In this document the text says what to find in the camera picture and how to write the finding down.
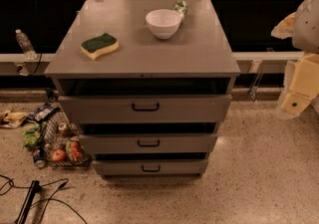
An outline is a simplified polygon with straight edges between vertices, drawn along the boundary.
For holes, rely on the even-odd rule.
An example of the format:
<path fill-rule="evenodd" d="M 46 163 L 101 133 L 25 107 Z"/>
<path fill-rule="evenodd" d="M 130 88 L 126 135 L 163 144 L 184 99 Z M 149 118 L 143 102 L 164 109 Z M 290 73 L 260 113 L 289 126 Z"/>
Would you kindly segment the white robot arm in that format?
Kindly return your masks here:
<path fill-rule="evenodd" d="M 304 0 L 273 28 L 271 36 L 290 38 L 292 45 L 304 52 L 297 62 L 287 63 L 276 108 L 280 118 L 295 118 L 319 95 L 319 0 Z"/>

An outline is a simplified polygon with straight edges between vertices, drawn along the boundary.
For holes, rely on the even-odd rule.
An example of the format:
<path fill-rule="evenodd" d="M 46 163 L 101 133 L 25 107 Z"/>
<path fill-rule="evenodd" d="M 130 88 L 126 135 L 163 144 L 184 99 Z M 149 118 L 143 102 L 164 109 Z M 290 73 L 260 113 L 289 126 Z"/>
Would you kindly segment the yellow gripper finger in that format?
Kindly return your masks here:
<path fill-rule="evenodd" d="M 304 112 L 319 95 L 319 55 L 306 54 L 297 62 L 288 61 L 275 113 L 292 119 Z"/>
<path fill-rule="evenodd" d="M 271 31 L 271 36 L 278 39 L 291 38 L 293 35 L 295 12 L 286 16 L 279 24 Z"/>

